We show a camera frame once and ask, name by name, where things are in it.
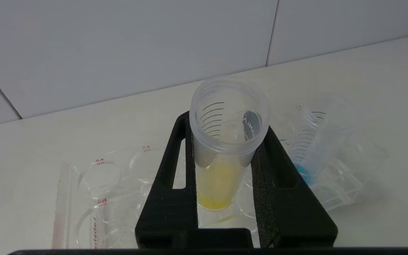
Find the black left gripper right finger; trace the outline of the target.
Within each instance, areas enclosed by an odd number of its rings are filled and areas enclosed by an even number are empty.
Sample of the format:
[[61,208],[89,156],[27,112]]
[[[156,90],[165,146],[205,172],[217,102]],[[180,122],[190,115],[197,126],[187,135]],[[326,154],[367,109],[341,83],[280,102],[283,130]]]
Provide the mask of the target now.
[[338,228],[272,128],[251,160],[261,248],[333,247]]

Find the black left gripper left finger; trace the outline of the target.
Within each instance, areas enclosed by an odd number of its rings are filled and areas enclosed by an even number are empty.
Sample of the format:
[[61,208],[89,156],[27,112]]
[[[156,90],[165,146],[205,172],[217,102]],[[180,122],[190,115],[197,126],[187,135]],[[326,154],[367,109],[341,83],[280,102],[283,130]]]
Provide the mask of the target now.
[[[181,142],[186,143],[186,186],[173,189]],[[196,170],[189,112],[178,116],[135,227],[139,249],[169,249],[182,232],[198,229]]]

